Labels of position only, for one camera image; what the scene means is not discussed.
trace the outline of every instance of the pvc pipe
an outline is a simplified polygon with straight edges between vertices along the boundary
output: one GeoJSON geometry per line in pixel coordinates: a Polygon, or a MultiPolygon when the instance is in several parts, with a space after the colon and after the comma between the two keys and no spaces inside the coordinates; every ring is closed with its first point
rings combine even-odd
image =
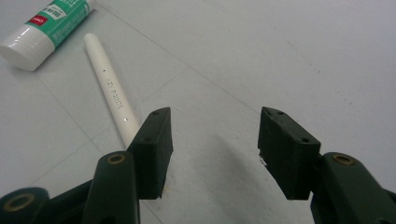
{"type": "Polygon", "coordinates": [[[113,119],[116,121],[123,144],[128,147],[134,140],[137,131],[139,131],[134,112],[128,104],[98,37],[87,34],[84,36],[84,42],[113,119]]]}

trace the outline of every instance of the tube cap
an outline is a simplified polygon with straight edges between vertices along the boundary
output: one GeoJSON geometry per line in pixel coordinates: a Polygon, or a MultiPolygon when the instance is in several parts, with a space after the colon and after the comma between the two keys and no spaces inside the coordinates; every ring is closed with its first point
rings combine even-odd
{"type": "Polygon", "coordinates": [[[35,71],[55,51],[52,41],[40,30],[24,24],[1,45],[0,54],[12,65],[35,71]]]}

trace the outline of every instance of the white pipe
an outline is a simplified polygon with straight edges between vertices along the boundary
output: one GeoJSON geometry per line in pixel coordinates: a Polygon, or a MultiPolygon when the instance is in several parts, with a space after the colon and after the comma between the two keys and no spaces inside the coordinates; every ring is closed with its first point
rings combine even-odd
{"type": "Polygon", "coordinates": [[[134,112],[128,104],[128,100],[98,37],[93,34],[87,34],[84,36],[84,42],[107,104],[113,114],[113,119],[119,128],[122,141],[125,147],[128,147],[139,130],[134,112]]]}

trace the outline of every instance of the green label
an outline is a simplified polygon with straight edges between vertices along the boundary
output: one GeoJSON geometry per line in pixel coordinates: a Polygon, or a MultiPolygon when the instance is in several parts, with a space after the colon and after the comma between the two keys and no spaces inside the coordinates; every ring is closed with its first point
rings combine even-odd
{"type": "Polygon", "coordinates": [[[54,0],[26,24],[46,34],[57,48],[89,13],[85,0],[54,0]]]}

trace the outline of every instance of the tile grout line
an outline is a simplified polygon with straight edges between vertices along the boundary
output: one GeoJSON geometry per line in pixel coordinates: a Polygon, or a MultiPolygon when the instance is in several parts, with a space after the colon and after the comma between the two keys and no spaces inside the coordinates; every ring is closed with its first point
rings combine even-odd
{"type": "Polygon", "coordinates": [[[255,111],[253,108],[251,108],[250,106],[246,105],[245,103],[243,103],[240,99],[236,98],[234,95],[230,94],[228,91],[224,90],[220,85],[218,85],[216,82],[214,82],[213,80],[211,80],[210,78],[204,76],[203,74],[201,74],[200,72],[198,72],[196,69],[194,69],[190,64],[184,62],[183,60],[181,60],[180,58],[178,58],[174,53],[172,53],[171,51],[169,51],[168,49],[164,48],[163,46],[161,46],[160,44],[158,44],[157,42],[155,42],[153,39],[149,38],[147,35],[143,34],[141,31],[137,30],[136,28],[134,28],[131,24],[129,24],[128,22],[126,22],[125,20],[123,20],[122,18],[120,18],[119,16],[113,14],[111,11],[109,11],[107,8],[105,8],[104,6],[102,6],[101,4],[98,3],[98,5],[100,7],[102,7],[106,12],[110,13],[111,15],[113,15],[115,18],[119,19],[120,21],[122,21],[123,23],[125,23],[126,25],[128,25],[129,27],[131,27],[132,29],[136,30],[139,34],[141,34],[142,36],[144,36],[146,39],[148,39],[149,41],[151,41],[152,43],[154,43],[155,45],[157,45],[158,47],[160,47],[161,49],[165,50],[167,53],[169,53],[172,57],[174,57],[175,59],[179,60],[181,63],[184,63],[186,66],[188,66],[191,70],[193,70],[195,73],[197,73],[198,75],[200,75],[201,77],[205,78],[206,80],[208,80],[209,82],[211,82],[212,84],[214,84],[215,86],[217,86],[219,89],[221,89],[222,91],[225,91],[227,94],[231,95],[236,101],[238,101],[239,103],[241,103],[242,105],[246,106],[247,108],[249,108],[250,110],[252,110],[255,114],[260,115],[260,113],[258,113],[257,111],[255,111]]]}
{"type": "Polygon", "coordinates": [[[84,145],[82,145],[81,147],[79,147],[78,149],[76,149],[74,152],[70,153],[70,155],[68,155],[66,158],[64,158],[63,160],[57,162],[55,165],[53,165],[46,173],[44,173],[43,175],[41,175],[39,178],[37,178],[35,181],[32,182],[31,185],[29,185],[30,187],[32,187],[38,180],[40,180],[43,176],[47,175],[49,172],[51,172],[53,169],[55,169],[58,165],[60,165],[62,162],[66,161],[67,159],[69,159],[71,156],[73,156],[74,154],[76,154],[76,152],[78,152],[79,150],[81,150],[82,148],[84,148],[85,146],[87,146],[89,142],[86,142],[84,145]]]}
{"type": "MultiPolygon", "coordinates": [[[[70,158],[72,155],[74,155],[77,151],[79,151],[80,149],[82,149],[83,147],[85,147],[86,145],[88,145],[89,143],[93,143],[92,139],[87,135],[87,133],[85,133],[85,131],[81,128],[81,126],[79,126],[79,124],[74,120],[74,118],[70,115],[70,113],[67,111],[67,109],[64,107],[64,105],[61,104],[61,102],[58,100],[58,98],[53,94],[53,92],[48,88],[48,86],[43,82],[43,80],[41,78],[39,78],[41,84],[43,84],[43,86],[46,88],[46,90],[50,93],[50,95],[55,99],[55,101],[61,106],[61,108],[66,112],[66,114],[70,117],[71,120],[73,120],[75,122],[75,124],[78,126],[78,128],[84,133],[84,135],[89,139],[89,141],[85,142],[82,144],[81,147],[77,148],[76,150],[74,150],[72,153],[70,153],[67,157],[65,157],[63,160],[60,160],[58,163],[56,163],[55,165],[53,165],[46,173],[44,173],[43,175],[41,175],[38,179],[36,179],[35,181],[32,182],[32,184],[30,186],[33,186],[40,178],[42,178],[44,175],[46,175],[47,173],[49,173],[50,171],[52,171],[55,167],[57,167],[59,164],[61,164],[63,161],[66,161],[68,158],[70,158]]],[[[99,151],[99,153],[101,153],[103,155],[103,153],[99,150],[99,148],[93,144],[96,148],[96,150],[99,151]]]]}
{"type": "Polygon", "coordinates": [[[174,77],[172,77],[171,79],[169,79],[167,82],[165,82],[163,85],[161,85],[160,88],[158,88],[158,90],[156,90],[155,92],[153,92],[150,96],[146,97],[146,99],[144,99],[142,102],[140,102],[138,105],[136,106],[140,106],[141,104],[145,103],[149,98],[151,98],[155,93],[157,93],[158,91],[162,90],[164,87],[166,87],[170,82],[172,82],[173,80],[175,80],[177,77],[180,77],[185,71],[187,71],[189,69],[189,67],[187,66],[185,69],[183,69],[181,72],[179,72],[177,75],[175,75],[174,77]]]}

